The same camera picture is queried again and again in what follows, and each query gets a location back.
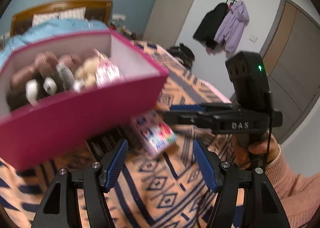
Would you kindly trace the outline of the person's hand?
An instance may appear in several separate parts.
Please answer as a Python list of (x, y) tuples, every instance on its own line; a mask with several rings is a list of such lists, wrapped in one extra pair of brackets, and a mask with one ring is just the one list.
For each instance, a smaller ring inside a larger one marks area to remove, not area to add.
[(262, 155), (269, 164), (280, 155), (281, 147), (273, 135), (269, 138), (267, 131), (259, 142), (249, 145), (248, 151), (254, 155)]

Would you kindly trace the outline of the pink sweater forearm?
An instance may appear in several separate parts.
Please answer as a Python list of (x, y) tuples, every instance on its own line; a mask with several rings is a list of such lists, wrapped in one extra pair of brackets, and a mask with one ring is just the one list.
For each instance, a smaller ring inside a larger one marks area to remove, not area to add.
[(319, 207), (319, 173), (311, 177), (295, 174), (283, 152), (267, 165), (266, 175), (283, 205), (291, 227), (306, 227)]

